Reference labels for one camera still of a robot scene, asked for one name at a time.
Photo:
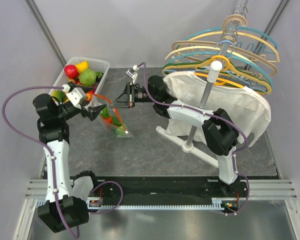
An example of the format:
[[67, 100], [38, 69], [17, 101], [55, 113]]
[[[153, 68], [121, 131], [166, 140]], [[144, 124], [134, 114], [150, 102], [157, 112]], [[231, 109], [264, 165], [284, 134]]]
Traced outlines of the clear zip top bag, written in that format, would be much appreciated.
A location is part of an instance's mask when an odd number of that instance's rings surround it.
[[92, 93], [93, 104], [96, 106], [105, 105], [99, 114], [100, 121], [106, 131], [114, 138], [132, 138], [133, 135], [124, 123], [117, 108], [111, 108], [112, 101], [107, 97]]

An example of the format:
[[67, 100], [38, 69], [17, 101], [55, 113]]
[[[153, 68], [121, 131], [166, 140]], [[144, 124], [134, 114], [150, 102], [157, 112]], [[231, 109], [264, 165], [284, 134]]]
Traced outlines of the orange carrot toy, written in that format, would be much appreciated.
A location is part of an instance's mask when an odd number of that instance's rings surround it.
[[103, 120], [108, 123], [108, 124], [112, 124], [113, 123], [113, 117], [109, 116], [109, 117], [104, 117]]

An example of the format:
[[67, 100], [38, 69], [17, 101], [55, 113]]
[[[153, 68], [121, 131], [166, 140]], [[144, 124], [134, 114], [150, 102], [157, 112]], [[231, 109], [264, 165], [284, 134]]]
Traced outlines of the small green fruit toy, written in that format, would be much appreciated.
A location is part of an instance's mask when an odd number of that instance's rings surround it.
[[122, 128], [120, 128], [120, 127], [117, 127], [115, 129], [115, 134], [116, 134], [117, 137], [125, 137], [127, 135], [126, 131], [123, 130]]

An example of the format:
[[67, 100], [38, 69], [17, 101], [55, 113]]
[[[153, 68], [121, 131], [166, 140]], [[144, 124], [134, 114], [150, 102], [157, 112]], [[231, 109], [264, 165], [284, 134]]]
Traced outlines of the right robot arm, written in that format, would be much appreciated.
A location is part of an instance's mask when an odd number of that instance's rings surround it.
[[[133, 108], [137, 103], [153, 103], [153, 109], [159, 116], [194, 127], [189, 131], [187, 140], [182, 140], [181, 134], [169, 133], [160, 126], [156, 127], [156, 131], [180, 146], [185, 153], [191, 153], [218, 168], [219, 191], [223, 196], [230, 197], [237, 191], [240, 176], [237, 173], [235, 151], [239, 131], [224, 109], [204, 111], [185, 104], [168, 93], [163, 78], [157, 75], [149, 77], [143, 87], [128, 82], [123, 93], [110, 104], [110, 107]], [[216, 158], [194, 147], [191, 138], [199, 131], [203, 133], [205, 144]]]

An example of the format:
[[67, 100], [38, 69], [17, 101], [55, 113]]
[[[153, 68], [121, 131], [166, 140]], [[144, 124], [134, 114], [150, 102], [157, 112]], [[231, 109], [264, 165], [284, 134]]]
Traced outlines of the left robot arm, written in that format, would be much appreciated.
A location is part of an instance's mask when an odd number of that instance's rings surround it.
[[82, 114], [93, 121], [106, 105], [86, 109], [79, 109], [70, 101], [57, 105], [48, 93], [35, 97], [32, 104], [39, 116], [39, 141], [43, 144], [47, 166], [45, 204], [38, 207], [38, 217], [54, 233], [77, 228], [89, 221], [87, 199], [99, 193], [100, 185], [93, 180], [92, 171], [82, 172], [71, 181], [67, 120]]

